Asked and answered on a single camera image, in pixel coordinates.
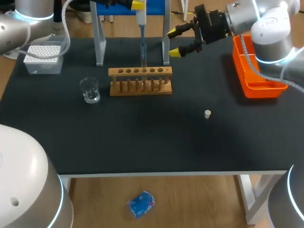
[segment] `white cable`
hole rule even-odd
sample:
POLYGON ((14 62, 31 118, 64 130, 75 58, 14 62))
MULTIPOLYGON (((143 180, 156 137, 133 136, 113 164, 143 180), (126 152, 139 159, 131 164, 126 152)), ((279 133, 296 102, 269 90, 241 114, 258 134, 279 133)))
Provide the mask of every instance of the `white cable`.
POLYGON ((244 50, 244 53, 245 53, 245 56, 246 56, 246 60, 247 62, 249 63, 251 69, 259 76, 261 76, 262 78, 265 78, 267 80, 270 80, 270 81, 275 81, 275 82, 282 82, 286 85, 289 85, 289 86, 292 86, 298 90, 300 90, 302 93, 304 93, 304 88, 302 88, 301 86, 295 84, 294 82, 291 82, 291 81, 288 81, 288 80, 284 80, 284 79, 280 79, 280 78, 276 78, 276 77, 269 77, 269 76, 265 76, 263 74, 261 74, 255 67, 254 65, 252 64, 251 60, 250 60, 250 57, 249 57, 249 54, 247 52, 247 48, 246 48, 246 44, 245 44, 245 41, 244 41, 244 38, 243 38, 243 35, 240 35, 240 38, 241 38, 241 43, 242 43, 242 47, 243 47, 243 50, 244 50))
POLYGON ((63 28, 65 30, 66 39, 67 39, 66 48, 62 52, 60 52, 59 54, 54 55, 54 56, 45 56, 45 57, 37 56, 37 55, 31 54, 27 51, 22 51, 22 50, 18 50, 18 52, 22 53, 24 55, 31 56, 34 58, 39 58, 39 59, 51 59, 51 58, 57 58, 57 57, 63 56, 70 49, 70 46, 71 46, 71 38, 70 38, 70 34, 68 32, 67 23, 66 23, 67 22, 66 21, 66 9, 67 9, 67 6, 69 5, 69 3, 71 3, 72 1, 73 0, 66 0, 65 4, 62 7, 62 12, 61 12, 62 24, 63 24, 63 28))

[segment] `glowing blue ring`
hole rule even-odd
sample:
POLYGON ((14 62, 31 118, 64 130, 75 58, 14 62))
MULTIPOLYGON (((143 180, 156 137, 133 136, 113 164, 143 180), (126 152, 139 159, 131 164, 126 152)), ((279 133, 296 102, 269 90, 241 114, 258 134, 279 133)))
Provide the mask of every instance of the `glowing blue ring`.
POLYGON ((57 210, 57 213, 56 215, 54 216, 53 220, 51 221, 51 223, 49 224, 49 226, 47 228, 51 228, 52 225, 54 224, 54 222, 56 221, 59 213, 60 213, 60 210, 62 208, 62 203, 63 203, 63 184, 62 184, 62 181, 60 179, 60 177, 58 176, 59 180, 60 180, 60 184, 61 184, 61 200, 60 200, 60 204, 59 204, 59 207, 58 207, 58 210, 57 210))
POLYGON ((255 10, 256 10, 256 17, 257 17, 257 20, 260 20, 261 19, 261 16, 260 16, 260 13, 258 11, 258 8, 257 8, 257 2, 256 0, 252 0, 252 3, 253 3, 253 6, 255 7, 255 10))
POLYGON ((295 200, 291 194, 291 190, 290 190, 290 173, 291 173, 291 170, 293 169, 294 166, 292 166, 289 170, 289 173, 288 173, 288 177, 287 177, 287 189, 288 189, 288 194, 289 194, 289 198, 291 200, 291 203, 295 209, 295 211, 298 213, 298 215, 301 217, 301 219, 304 221, 304 215, 301 213, 300 209, 298 208, 298 206, 296 205, 295 203, 295 200))
POLYGON ((26 16, 26 15, 24 15, 24 14, 22 14, 22 13, 19 13, 17 10, 15 10, 15 12, 16 12, 17 14, 19 14, 20 16, 22 16, 22 17, 24 17, 24 18, 26 18, 26 19, 29 19, 29 20, 48 20, 48 19, 53 18, 53 16, 54 16, 54 13, 52 13, 52 15, 50 15, 50 16, 48 16, 48 17, 44 17, 44 18, 34 18, 34 17, 26 16))
POLYGON ((284 58, 282 58, 282 59, 279 59, 279 60, 276 60, 276 61, 270 61, 270 62, 260 60, 260 59, 258 59, 257 57, 256 57, 256 59, 257 59, 257 61, 260 62, 260 63, 275 64, 275 63, 280 63, 280 62, 282 62, 282 61, 284 61, 284 60, 286 60, 286 59, 289 59, 291 56, 294 55, 294 53, 295 53, 295 49, 293 48, 293 49, 291 49, 290 53, 289 53, 286 57, 284 57, 284 58))

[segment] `empty glass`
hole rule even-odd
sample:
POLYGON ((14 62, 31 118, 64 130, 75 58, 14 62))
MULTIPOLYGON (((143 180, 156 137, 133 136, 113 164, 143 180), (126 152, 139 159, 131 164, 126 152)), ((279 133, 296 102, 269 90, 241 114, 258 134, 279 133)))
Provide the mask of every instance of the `empty glass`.
POLYGON ((87 103, 94 104, 100 100, 98 80, 96 78, 86 77, 82 79, 80 81, 80 89, 87 103))

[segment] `white table frame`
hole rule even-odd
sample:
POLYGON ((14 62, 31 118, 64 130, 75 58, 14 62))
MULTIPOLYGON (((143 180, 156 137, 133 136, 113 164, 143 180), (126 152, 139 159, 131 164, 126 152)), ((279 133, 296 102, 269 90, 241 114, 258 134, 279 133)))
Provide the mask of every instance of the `white table frame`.
POLYGON ((187 15, 188 15, 188 3, 189 3, 189 0, 181 0, 182 12, 183 12, 183 14, 184 14, 184 21, 187 20, 187 15))
POLYGON ((201 176, 201 175, 237 175, 246 211, 248 225, 260 222, 267 208, 270 190, 286 171, 227 171, 227 172, 146 172, 146 173, 106 173, 61 175, 60 178, 69 191, 71 178, 90 177, 142 177, 142 176, 201 176), (254 187, 249 175, 261 175, 254 187))

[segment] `wooden test tube rack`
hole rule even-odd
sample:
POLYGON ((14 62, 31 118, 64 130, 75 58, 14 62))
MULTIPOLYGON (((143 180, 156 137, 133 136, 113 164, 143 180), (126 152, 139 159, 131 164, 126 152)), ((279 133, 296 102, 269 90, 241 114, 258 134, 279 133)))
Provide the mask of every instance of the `wooden test tube rack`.
POLYGON ((110 96, 140 96, 172 94, 172 68, 164 67, 134 67, 109 68, 112 77, 110 96))

